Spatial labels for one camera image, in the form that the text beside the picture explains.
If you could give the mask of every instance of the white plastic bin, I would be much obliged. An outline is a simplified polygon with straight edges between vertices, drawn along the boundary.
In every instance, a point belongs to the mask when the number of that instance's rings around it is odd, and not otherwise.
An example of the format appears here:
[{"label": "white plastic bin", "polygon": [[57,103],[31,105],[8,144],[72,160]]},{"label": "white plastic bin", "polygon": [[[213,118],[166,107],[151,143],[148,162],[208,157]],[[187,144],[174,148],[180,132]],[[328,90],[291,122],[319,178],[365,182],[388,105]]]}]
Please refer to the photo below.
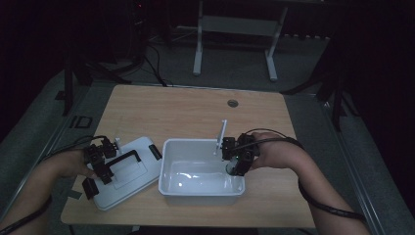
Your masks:
[{"label": "white plastic bin", "polygon": [[172,205],[232,205],[245,192],[245,178],[226,172],[228,162],[217,139],[168,139],[163,158],[159,190]]}]

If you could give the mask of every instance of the white metal frame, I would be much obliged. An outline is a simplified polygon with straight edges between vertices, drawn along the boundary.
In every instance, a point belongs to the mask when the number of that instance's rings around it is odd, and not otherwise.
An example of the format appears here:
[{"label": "white metal frame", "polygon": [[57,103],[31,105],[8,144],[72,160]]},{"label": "white metal frame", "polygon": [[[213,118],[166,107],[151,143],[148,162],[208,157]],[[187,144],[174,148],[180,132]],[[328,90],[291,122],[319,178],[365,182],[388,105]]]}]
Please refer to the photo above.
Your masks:
[{"label": "white metal frame", "polygon": [[200,75],[202,69],[203,31],[216,31],[228,33],[241,33],[249,35],[272,36],[272,43],[268,50],[265,50],[265,60],[268,66],[269,78],[272,81],[277,80],[277,72],[273,55],[280,37],[281,28],[287,15],[288,8],[285,7],[278,22],[263,21],[253,19],[226,18],[217,16],[204,16],[204,1],[199,1],[199,19],[198,19],[198,44],[196,47],[195,64],[193,66],[193,75]]}]

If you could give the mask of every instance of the round hole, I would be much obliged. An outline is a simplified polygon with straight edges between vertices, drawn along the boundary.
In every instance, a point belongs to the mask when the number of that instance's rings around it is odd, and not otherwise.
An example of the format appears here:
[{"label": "round hole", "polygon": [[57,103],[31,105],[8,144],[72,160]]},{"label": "round hole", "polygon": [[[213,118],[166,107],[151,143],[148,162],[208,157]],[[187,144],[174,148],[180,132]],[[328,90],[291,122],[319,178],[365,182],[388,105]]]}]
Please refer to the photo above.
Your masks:
[{"label": "round hole", "polygon": [[239,103],[236,100],[228,100],[228,106],[232,108],[238,107]]}]

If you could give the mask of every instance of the gray carpet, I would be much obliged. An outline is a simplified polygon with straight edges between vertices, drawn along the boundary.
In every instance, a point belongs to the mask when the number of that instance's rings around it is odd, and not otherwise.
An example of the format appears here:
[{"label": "gray carpet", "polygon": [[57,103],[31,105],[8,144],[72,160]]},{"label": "gray carpet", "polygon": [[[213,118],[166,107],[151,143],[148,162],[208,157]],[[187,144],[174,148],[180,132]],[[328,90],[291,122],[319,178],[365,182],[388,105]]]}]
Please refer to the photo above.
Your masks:
[{"label": "gray carpet", "polygon": [[[225,50],[223,43],[218,43],[217,39],[206,41],[202,74],[194,77],[193,37],[194,34],[190,34],[175,40],[172,48],[165,47],[158,38],[152,40],[152,45],[161,55],[160,75],[169,80],[168,84],[278,92],[306,81],[327,44],[327,41],[318,39],[282,38],[274,56],[279,79],[271,82],[263,51],[259,49],[264,48],[263,44],[256,43],[255,49],[228,45],[230,49]],[[147,57],[156,67],[156,51],[148,48]],[[158,85],[147,63],[140,70],[123,77],[132,80],[135,85]],[[76,86],[78,102],[68,117],[62,117],[63,102],[54,98],[63,89],[63,73],[51,79],[19,124],[1,143],[0,182],[8,189],[0,196],[2,212],[39,156],[80,136],[94,134],[114,86],[114,83],[98,76],[90,88]],[[369,197],[371,210],[380,222],[371,225],[376,230],[374,234],[414,234],[414,219],[400,198],[362,120],[352,115],[342,117],[343,132],[337,133],[328,121],[330,108],[324,108],[312,95],[307,95],[317,89],[318,85],[299,95],[286,96],[299,141],[355,210],[365,211],[362,205],[367,206],[365,196]],[[92,118],[91,127],[70,128],[75,116]],[[364,185],[363,194],[354,185],[355,180],[350,176],[352,171],[347,168],[348,162],[353,163],[359,182]],[[60,222],[60,213],[72,183],[73,179],[60,180],[54,190],[50,234],[70,234],[69,227]],[[73,230],[75,234],[126,234],[131,227],[74,225]],[[296,228],[258,228],[258,232],[262,235],[304,234]]]}]

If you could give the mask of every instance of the wire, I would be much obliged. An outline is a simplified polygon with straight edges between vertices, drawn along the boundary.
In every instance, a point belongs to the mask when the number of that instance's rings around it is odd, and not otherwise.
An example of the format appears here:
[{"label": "wire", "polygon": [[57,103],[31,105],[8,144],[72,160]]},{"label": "wire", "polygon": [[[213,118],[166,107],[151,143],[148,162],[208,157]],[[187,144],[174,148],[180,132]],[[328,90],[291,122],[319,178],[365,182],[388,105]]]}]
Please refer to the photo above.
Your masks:
[{"label": "wire", "polygon": [[134,70],[131,70],[129,73],[123,73],[123,74],[121,74],[120,76],[122,76],[122,77],[128,77],[128,76],[130,76],[130,75],[132,75],[132,74],[134,74],[135,72],[137,72],[138,70],[140,70],[141,69],[141,67],[137,67],[137,68],[135,68]]},{"label": "wire", "polygon": [[150,67],[151,67],[151,68],[152,68],[152,70],[153,70],[153,74],[155,75],[155,77],[156,77],[156,79],[159,81],[159,83],[160,83],[162,86],[167,86],[167,85],[165,84],[164,80],[163,80],[163,79],[161,79],[160,75],[157,73],[156,69],[154,68],[154,66],[152,65],[152,63],[149,61],[149,59],[148,59],[147,57],[144,57],[144,59],[147,61],[147,63],[149,63]]},{"label": "wire", "polygon": [[13,231],[15,231],[16,229],[24,226],[25,224],[33,221],[34,219],[36,219],[38,216],[40,216],[41,214],[45,213],[46,210],[49,208],[49,205],[51,205],[52,203],[52,197],[49,196],[48,200],[45,202],[45,204],[42,205],[42,207],[31,213],[30,215],[12,223],[11,225],[7,226],[6,228],[0,230],[0,235],[6,235],[6,234],[10,234]]},{"label": "wire", "polygon": [[154,47],[154,46],[152,46],[150,44],[148,46],[150,48],[152,48],[156,52],[156,54],[157,54],[157,74],[158,74],[158,76],[160,76],[160,53],[159,53],[159,50],[156,49],[156,47]]},{"label": "wire", "polygon": [[170,80],[163,79],[163,81],[170,83],[170,86],[171,86],[171,87],[173,87],[173,86],[174,86],[174,83],[173,83],[172,81],[170,81]]},{"label": "wire", "polygon": [[179,36],[179,37],[173,38],[173,39],[171,39],[171,41],[172,41],[172,42],[178,41],[178,40],[180,40],[180,39],[182,39],[182,38],[185,38],[185,37],[187,37],[187,36],[190,36],[190,35],[192,35],[192,34],[196,34],[196,32],[198,32],[198,31],[197,31],[197,30],[193,30],[193,31],[191,31],[191,32],[189,32],[189,33],[186,33],[186,34],[182,35],[182,36]]},{"label": "wire", "polygon": [[109,70],[109,71],[114,72],[116,74],[122,74],[122,73],[125,73],[127,71],[132,71],[134,69],[140,69],[140,67],[143,65],[143,63],[144,63],[144,60],[142,60],[141,58],[139,58],[139,59],[134,58],[130,65],[125,66],[125,67],[121,67],[121,68],[117,68],[117,69],[113,69],[113,70]]},{"label": "wire", "polygon": [[79,145],[82,145],[82,144],[91,142],[92,140],[105,139],[105,138],[107,138],[107,137],[104,136],[104,135],[98,135],[98,136],[82,136],[82,137],[76,139],[72,144],[63,146],[63,147],[61,147],[61,148],[59,148],[57,150],[52,151],[50,154],[48,154],[45,157],[43,157],[42,159],[40,159],[38,163],[40,163],[42,161],[45,161],[47,159],[50,159],[54,155],[60,154],[62,152],[66,152],[66,151],[68,151],[68,150],[70,150],[70,149],[72,149],[72,148],[74,148],[76,146],[79,146]]},{"label": "wire", "polygon": [[272,141],[285,141],[285,139],[284,138],[268,138],[268,139],[256,140],[255,142],[245,144],[245,145],[240,145],[240,146],[237,146],[235,148],[232,148],[229,151],[244,149],[244,148],[250,147],[252,145],[261,144],[261,143],[265,143],[265,142],[272,142]]},{"label": "wire", "polygon": [[276,130],[273,130],[273,129],[267,129],[267,128],[255,128],[255,129],[251,129],[251,130],[249,130],[249,131],[247,131],[247,132],[245,132],[245,133],[246,133],[246,134],[248,134],[248,133],[250,133],[250,132],[257,131],[257,130],[266,130],[266,131],[271,131],[271,132],[277,133],[277,134],[279,134],[279,135],[281,135],[281,136],[283,136],[283,137],[286,137],[286,138],[287,138],[287,135],[285,135],[285,134],[283,134],[283,133],[281,133],[281,132],[279,132],[279,131],[276,131]]},{"label": "wire", "polygon": [[330,214],[337,215],[340,217],[354,218],[354,219],[358,219],[364,222],[366,221],[366,217],[363,214],[352,212],[352,211],[344,211],[340,209],[335,209],[330,206],[318,203],[305,191],[305,189],[302,187],[300,183],[300,180],[299,180],[299,189],[300,189],[302,196],[305,198],[306,201],[308,201],[311,205],[315,206],[316,208],[324,212],[328,212]]}]

